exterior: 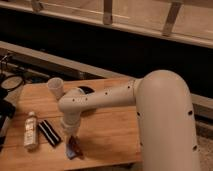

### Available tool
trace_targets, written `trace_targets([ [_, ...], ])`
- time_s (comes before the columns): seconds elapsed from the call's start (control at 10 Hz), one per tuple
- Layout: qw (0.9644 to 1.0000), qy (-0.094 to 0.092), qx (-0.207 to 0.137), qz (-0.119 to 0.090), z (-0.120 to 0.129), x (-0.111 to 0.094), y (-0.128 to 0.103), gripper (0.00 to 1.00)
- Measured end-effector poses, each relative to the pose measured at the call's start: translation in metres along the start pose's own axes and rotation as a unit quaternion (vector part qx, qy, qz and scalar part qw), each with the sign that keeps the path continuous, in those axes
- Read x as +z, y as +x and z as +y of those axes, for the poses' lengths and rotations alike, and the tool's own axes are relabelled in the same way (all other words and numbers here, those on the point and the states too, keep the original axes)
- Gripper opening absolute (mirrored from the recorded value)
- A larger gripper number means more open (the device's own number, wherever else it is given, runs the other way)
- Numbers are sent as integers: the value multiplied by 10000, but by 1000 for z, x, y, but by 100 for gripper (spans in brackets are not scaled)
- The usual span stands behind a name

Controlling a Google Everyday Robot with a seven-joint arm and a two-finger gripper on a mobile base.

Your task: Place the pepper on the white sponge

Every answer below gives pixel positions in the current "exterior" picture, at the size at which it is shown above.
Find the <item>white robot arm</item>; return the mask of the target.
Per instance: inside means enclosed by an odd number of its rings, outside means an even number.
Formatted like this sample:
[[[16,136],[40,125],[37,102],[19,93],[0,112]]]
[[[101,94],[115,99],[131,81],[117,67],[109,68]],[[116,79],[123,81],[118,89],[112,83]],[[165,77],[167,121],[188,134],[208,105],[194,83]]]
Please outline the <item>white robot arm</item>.
[[[191,94],[172,71],[153,71],[89,94],[72,89],[58,102],[70,135],[77,132],[83,111],[125,105],[136,107],[143,171],[201,170]]]

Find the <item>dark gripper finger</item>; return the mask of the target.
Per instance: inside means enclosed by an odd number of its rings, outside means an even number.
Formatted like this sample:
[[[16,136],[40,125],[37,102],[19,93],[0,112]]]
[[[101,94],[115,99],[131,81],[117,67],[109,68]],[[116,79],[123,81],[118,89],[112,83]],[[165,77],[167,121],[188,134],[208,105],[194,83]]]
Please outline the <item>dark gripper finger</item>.
[[[75,138],[75,142],[76,142],[76,153],[78,154],[78,155],[83,155],[83,152],[82,152],[82,149],[81,149],[81,147],[80,147],[80,142],[79,142],[79,139],[78,139],[78,137],[76,136],[76,137],[74,137]]]
[[[71,137],[69,138],[68,144],[69,144],[69,148],[70,148],[70,149],[73,149],[73,148],[74,148],[74,137],[73,137],[73,136],[71,136]]]

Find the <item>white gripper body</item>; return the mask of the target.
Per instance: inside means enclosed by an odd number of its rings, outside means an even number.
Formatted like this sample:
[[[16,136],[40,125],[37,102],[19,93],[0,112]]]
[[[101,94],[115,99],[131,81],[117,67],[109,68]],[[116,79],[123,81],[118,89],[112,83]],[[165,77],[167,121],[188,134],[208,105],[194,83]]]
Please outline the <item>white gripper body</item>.
[[[76,136],[80,127],[80,122],[76,122],[74,124],[67,124],[64,120],[61,120],[61,126],[63,132],[67,136]]]

